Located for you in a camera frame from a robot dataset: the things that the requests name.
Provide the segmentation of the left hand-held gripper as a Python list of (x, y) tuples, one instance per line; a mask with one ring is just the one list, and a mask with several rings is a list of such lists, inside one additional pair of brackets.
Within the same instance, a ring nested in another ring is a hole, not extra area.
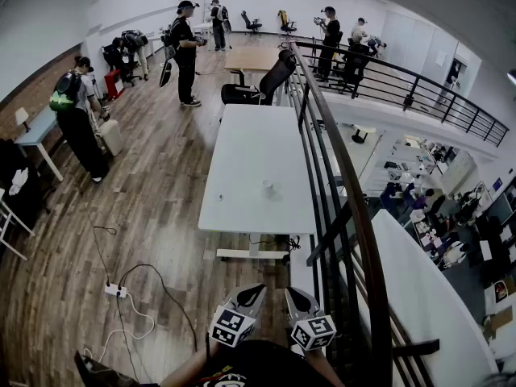
[(264, 284), (235, 287), (214, 313), (208, 331), (210, 338), (228, 347), (242, 343), (256, 327), (265, 293)]

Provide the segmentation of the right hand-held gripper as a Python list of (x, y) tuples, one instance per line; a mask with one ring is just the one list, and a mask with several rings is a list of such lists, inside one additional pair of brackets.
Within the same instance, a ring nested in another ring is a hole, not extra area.
[(290, 286), (285, 289), (285, 299), (292, 327), (291, 339), (304, 352), (328, 346), (337, 330), (333, 319), (320, 308), (317, 300), (307, 292)]

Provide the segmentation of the person's right forearm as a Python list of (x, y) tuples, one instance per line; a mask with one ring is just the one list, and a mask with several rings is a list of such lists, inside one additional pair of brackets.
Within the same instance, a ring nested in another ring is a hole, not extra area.
[(345, 387), (321, 349), (304, 352), (307, 363), (334, 387)]

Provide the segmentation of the person's left forearm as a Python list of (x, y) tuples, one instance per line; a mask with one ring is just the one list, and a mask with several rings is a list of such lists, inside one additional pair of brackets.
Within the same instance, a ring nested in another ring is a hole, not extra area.
[(209, 346), (204, 352), (196, 352), (179, 368), (167, 375), (159, 383), (160, 387), (188, 387), (199, 376), (210, 357), (213, 357), (218, 348)]

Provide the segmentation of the white table base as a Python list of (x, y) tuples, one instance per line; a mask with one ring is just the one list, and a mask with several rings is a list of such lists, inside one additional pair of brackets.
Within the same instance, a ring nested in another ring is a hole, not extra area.
[(218, 248), (216, 256), (222, 260), (283, 260), (290, 253), (288, 240), (274, 236), (268, 238), (258, 233), (251, 233), (247, 249)]

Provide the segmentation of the person's black printed shirt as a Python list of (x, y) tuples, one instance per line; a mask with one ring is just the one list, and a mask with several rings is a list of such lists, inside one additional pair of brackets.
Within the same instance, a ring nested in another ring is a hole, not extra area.
[(192, 387), (332, 387), (304, 358), (267, 340), (223, 347)]

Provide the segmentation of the black metal railing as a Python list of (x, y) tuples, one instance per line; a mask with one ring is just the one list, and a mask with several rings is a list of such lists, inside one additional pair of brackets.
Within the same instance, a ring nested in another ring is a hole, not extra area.
[(358, 96), (330, 89), (337, 81), (335, 70), (345, 63), (348, 50), (335, 50), (328, 81), (315, 77), (322, 45), (291, 41), (302, 76), (323, 96), (334, 115), (349, 116), (361, 123), (384, 124), (420, 135), (449, 140), (481, 152), (495, 152), (508, 139), (510, 129), (482, 107), (409, 69), (368, 57)]
[(317, 301), (336, 325), (326, 349), (346, 387), (435, 387), (424, 360), (439, 340), (414, 342), (389, 304), (367, 202), (343, 137), (303, 48), (287, 40), (296, 69), (285, 81), (306, 158), (316, 232), (306, 265)]

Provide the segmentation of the black bag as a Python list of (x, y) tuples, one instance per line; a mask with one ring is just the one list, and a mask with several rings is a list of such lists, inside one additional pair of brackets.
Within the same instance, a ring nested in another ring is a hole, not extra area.
[(85, 387), (160, 387), (157, 383), (140, 384), (79, 351), (74, 354), (74, 362)]

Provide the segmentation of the round white table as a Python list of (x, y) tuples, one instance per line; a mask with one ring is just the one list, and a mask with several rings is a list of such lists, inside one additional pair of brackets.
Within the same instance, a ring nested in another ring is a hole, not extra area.
[(354, 125), (355, 134), (352, 135), (352, 141), (356, 144), (363, 144), (368, 135), (374, 134), (377, 129), (374, 127), (364, 127), (361, 125)]

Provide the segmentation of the cardboard box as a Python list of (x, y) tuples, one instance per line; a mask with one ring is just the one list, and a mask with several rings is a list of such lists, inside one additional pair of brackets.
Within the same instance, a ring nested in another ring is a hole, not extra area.
[(484, 322), (484, 329), (488, 333), (495, 334), (501, 327), (513, 321), (513, 307), (509, 306), (495, 314), (489, 314)]

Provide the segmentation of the beige trash bin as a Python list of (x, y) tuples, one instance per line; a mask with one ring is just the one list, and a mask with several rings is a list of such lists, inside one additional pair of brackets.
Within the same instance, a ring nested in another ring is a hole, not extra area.
[(123, 150), (124, 142), (116, 120), (110, 119), (104, 122), (99, 127), (99, 134), (112, 156), (117, 156)]

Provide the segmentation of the black mesh office chair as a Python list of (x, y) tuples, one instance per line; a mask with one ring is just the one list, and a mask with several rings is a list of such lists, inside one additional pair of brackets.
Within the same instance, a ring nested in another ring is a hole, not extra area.
[(221, 99), (224, 105), (262, 105), (271, 106), (278, 88), (293, 74), (296, 69), (295, 55), (289, 49), (278, 54), (278, 60), (260, 80), (258, 87), (245, 85), (245, 77), (241, 70), (231, 70), (239, 76), (238, 83), (225, 84), (221, 88)]

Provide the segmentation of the wooden table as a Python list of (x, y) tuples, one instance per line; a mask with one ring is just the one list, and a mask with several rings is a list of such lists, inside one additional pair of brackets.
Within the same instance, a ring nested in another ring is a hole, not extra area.
[(277, 62), (277, 48), (236, 47), (230, 50), (226, 58), (225, 69), (248, 72), (268, 72)]

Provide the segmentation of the black garment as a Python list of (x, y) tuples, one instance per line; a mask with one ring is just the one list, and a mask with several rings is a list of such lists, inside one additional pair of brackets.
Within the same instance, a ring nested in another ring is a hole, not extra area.
[[(28, 179), (18, 193), (9, 195), (16, 172), (25, 169)], [(0, 187), (6, 191), (6, 204), (28, 227), (33, 228), (43, 203), (40, 179), (34, 165), (11, 139), (0, 139)]]

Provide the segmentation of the red cabinet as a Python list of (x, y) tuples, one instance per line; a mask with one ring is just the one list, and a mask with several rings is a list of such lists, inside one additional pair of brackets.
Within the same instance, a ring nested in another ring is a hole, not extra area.
[(104, 81), (106, 83), (108, 99), (110, 101), (119, 98), (124, 92), (123, 80), (119, 69), (114, 69), (108, 72), (104, 76)]

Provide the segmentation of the white cloth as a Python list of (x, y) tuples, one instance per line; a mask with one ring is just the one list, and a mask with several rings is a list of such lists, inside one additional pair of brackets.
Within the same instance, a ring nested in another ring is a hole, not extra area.
[(25, 169), (17, 169), (12, 181), (11, 187), (9, 189), (9, 195), (15, 196), (19, 193), (19, 191), (23, 188), (29, 178), (29, 168)]

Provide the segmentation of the pale desk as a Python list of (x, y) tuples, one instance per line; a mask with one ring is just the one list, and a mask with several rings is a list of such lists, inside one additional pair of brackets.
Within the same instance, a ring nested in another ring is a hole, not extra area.
[(43, 146), (43, 140), (46, 135), (57, 125), (56, 115), (53, 110), (51, 110), (48, 106), (43, 108), (29, 123), (27, 120), (28, 126), (31, 130), (26, 133), (22, 133), (15, 144), (18, 146), (20, 152), (27, 156), (25, 153), (25, 147), (36, 147), (40, 155), (44, 158), (44, 161), (48, 165), (48, 167), (52, 170), (55, 177), (59, 182), (64, 180), (64, 177), (60, 173), (59, 169), (56, 167), (52, 158), (48, 154), (48, 151)]

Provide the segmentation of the yellow-backed office chair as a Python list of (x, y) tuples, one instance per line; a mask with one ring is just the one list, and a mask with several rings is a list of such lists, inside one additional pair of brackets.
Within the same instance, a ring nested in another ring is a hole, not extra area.
[(279, 10), (277, 16), (281, 21), (280, 30), (285, 36), (291, 36), (297, 30), (296, 23), (289, 21), (285, 10)]

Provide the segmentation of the white desk lamp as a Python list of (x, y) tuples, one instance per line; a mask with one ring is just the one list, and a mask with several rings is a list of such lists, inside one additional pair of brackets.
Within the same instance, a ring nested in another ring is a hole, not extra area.
[(29, 118), (29, 114), (25, 110), (24, 107), (20, 107), (15, 111), (15, 122), (18, 126), (23, 126), (25, 128), (26, 133), (28, 133), (31, 128), (27, 124), (27, 120)]

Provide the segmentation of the white metal frame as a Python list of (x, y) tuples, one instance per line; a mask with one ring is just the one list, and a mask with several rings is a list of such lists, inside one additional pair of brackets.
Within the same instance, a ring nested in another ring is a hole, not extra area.
[(11, 246), (5, 239), (7, 228), (10, 226), (21, 226), (30, 237), (35, 237), (35, 232), (29, 228), (5, 203), (5, 190), (0, 187), (0, 244), (11, 250), (20, 259), (27, 261), (27, 257)]

